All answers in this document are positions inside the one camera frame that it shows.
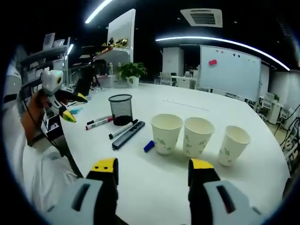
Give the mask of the person's left hand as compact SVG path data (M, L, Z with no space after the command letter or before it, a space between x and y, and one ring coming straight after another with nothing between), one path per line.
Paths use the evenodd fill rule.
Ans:
M33 95L33 102L37 109L48 108L48 97L44 90L40 89Z

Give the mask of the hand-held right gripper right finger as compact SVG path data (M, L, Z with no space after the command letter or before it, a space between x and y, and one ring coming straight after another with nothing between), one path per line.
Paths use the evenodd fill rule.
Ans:
M207 161L189 159L188 186L193 225L258 225L264 220L248 197L231 182L221 180Z

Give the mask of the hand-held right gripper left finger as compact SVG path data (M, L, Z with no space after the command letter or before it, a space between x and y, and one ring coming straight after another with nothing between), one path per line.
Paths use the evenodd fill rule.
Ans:
M51 225L113 225L116 222L119 164L117 158L96 162L45 214Z

